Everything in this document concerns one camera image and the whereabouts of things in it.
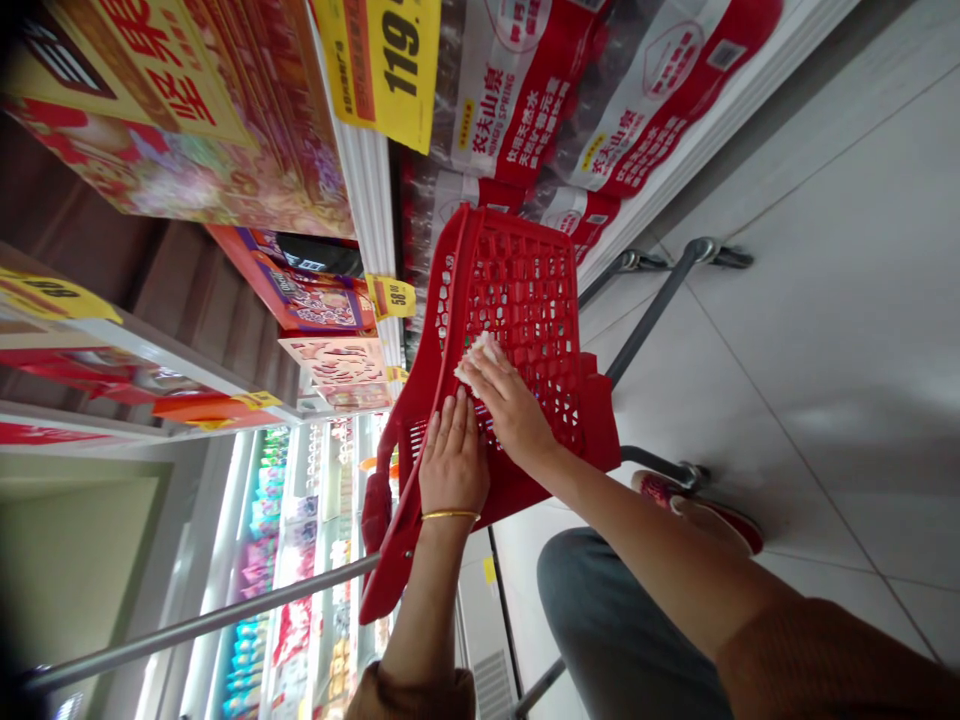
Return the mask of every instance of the woman's right hand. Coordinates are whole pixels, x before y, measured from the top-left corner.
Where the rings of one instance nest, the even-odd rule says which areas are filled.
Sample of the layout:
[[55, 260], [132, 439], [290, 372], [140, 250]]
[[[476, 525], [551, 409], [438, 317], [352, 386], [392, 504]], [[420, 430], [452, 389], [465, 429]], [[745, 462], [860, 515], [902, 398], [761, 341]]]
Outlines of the woman's right hand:
[[493, 432], [507, 455], [526, 469], [544, 453], [557, 449], [559, 443], [543, 416], [540, 403], [533, 396], [510, 364], [503, 350], [491, 344], [497, 362], [484, 353], [476, 354], [476, 365], [464, 359], [463, 371], [470, 379], [474, 393], [493, 416]]

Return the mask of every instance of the shopping cart basket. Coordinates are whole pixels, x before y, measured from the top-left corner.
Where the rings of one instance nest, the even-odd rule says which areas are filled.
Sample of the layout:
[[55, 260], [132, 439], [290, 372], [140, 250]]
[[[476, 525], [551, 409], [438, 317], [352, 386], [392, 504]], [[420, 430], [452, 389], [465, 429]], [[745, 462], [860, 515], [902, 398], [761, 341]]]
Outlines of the shopping cart basket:
[[[540, 400], [557, 440], [603, 471], [620, 465], [613, 384], [597, 372], [594, 355], [580, 352], [576, 268], [570, 238], [551, 228], [467, 205], [447, 223], [434, 252], [420, 348], [381, 436], [377, 471], [367, 481], [368, 493], [380, 500], [365, 502], [365, 515], [368, 507], [383, 508], [390, 460], [399, 447], [400, 505], [385, 537], [382, 527], [364, 518], [367, 552], [379, 550], [381, 557], [364, 587], [361, 623], [391, 612], [406, 586], [420, 535], [418, 471], [427, 423], [460, 385], [453, 371], [480, 333], [497, 338]], [[477, 418], [492, 425], [482, 403]], [[495, 440], [486, 452], [490, 494], [477, 529], [549, 497]]]

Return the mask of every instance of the gold bracelet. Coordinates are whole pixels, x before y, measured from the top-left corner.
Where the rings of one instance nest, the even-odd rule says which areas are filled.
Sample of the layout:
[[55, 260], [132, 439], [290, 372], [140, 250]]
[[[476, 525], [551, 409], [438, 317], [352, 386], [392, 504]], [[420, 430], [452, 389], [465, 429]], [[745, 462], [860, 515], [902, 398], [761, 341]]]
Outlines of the gold bracelet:
[[469, 517], [473, 518], [474, 522], [480, 519], [480, 513], [475, 513], [472, 510], [439, 510], [435, 513], [427, 513], [426, 515], [421, 515], [421, 520], [431, 520], [438, 517]]

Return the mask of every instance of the plastic-wrapped water bottles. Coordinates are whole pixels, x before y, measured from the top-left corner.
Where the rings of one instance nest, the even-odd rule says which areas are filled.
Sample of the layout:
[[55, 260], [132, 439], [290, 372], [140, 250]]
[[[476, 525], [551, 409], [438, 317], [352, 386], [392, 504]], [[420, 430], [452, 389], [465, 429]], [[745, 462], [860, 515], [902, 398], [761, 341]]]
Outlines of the plastic-wrapped water bottles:
[[444, 0], [430, 155], [536, 182], [612, 0]]
[[619, 199], [570, 187], [545, 170], [520, 216], [569, 235], [579, 264], [619, 211]]
[[782, 0], [617, 0], [549, 166], [632, 197], [766, 42]]

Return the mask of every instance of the qr code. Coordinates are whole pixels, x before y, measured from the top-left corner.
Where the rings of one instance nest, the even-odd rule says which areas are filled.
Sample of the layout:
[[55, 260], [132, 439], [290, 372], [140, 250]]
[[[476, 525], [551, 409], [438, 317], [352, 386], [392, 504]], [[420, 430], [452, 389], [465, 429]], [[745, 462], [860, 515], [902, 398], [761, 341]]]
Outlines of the qr code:
[[726, 72], [746, 51], [743, 45], [721, 40], [707, 58], [707, 65], [715, 67], [720, 72]]
[[575, 5], [579, 5], [584, 10], [589, 10], [590, 12], [597, 12], [602, 8], [607, 0], [570, 0]]

